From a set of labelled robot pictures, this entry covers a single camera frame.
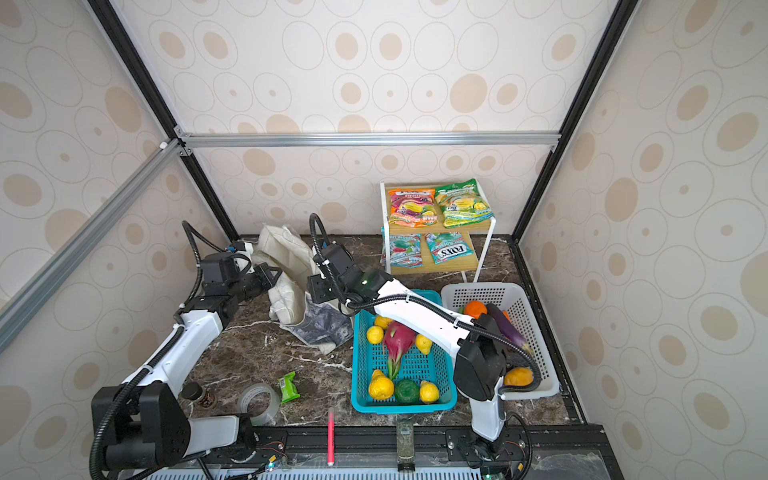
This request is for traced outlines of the cream canvas tote bag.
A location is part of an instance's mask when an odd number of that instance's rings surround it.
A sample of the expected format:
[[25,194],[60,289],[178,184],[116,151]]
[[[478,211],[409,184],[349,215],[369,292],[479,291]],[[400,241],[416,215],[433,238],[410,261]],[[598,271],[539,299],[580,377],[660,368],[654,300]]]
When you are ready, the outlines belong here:
[[353,338],[349,317],[330,302],[311,299],[308,279],[319,270],[312,262],[311,248],[289,226],[264,226],[252,259],[282,270],[276,286],[268,292],[269,317],[282,329],[323,354]]

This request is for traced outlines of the orange pink snack bag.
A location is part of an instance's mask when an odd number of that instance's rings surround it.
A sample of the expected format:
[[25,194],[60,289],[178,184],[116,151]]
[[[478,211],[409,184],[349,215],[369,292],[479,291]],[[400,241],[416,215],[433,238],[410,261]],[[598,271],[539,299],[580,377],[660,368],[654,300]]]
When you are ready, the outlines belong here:
[[390,189],[387,195],[390,224],[422,228],[438,222],[434,189]]

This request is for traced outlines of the pink dragon fruit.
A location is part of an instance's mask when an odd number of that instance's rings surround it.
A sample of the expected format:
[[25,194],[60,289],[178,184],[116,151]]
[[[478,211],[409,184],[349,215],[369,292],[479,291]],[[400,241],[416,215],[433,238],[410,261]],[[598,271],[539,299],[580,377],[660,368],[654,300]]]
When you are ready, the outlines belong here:
[[385,330],[383,344],[387,349],[387,369],[390,380],[400,372],[404,355],[414,345],[417,333],[411,328],[393,321]]

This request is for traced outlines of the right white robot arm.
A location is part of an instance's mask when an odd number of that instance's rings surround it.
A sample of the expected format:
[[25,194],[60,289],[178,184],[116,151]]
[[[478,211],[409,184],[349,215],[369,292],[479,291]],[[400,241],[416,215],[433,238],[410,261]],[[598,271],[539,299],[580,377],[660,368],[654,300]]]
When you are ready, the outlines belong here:
[[378,314],[432,340],[451,357],[453,382],[470,401],[474,433],[497,441],[506,424],[502,396],[533,391],[542,380],[533,354],[507,332],[511,322],[506,316],[474,319],[425,299],[384,270],[363,270],[342,244],[329,238],[316,213],[309,216],[309,231],[319,269],[309,278],[312,300],[335,300],[345,315]]

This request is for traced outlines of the green avocado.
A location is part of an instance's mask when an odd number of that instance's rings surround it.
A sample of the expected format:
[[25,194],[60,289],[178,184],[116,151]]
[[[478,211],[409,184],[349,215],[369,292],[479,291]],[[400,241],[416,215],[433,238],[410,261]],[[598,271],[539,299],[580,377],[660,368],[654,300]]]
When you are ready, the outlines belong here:
[[420,385],[410,379],[395,384],[395,399],[398,405],[413,405],[420,400]]

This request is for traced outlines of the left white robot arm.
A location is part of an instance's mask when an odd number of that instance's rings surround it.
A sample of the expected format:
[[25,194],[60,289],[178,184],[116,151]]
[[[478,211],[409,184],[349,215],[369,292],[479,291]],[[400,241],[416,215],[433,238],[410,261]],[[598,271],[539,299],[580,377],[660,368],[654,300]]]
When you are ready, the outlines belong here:
[[105,479],[130,470],[144,479],[196,455],[250,444],[252,428],[241,415],[193,420],[178,402],[184,382],[209,345],[233,320],[241,303],[267,293],[282,275],[252,260],[252,246],[236,241],[203,256],[208,240],[187,221],[182,229],[192,250],[196,279],[174,314],[169,336],[149,359],[117,386],[101,388],[91,401],[93,443],[89,475]]

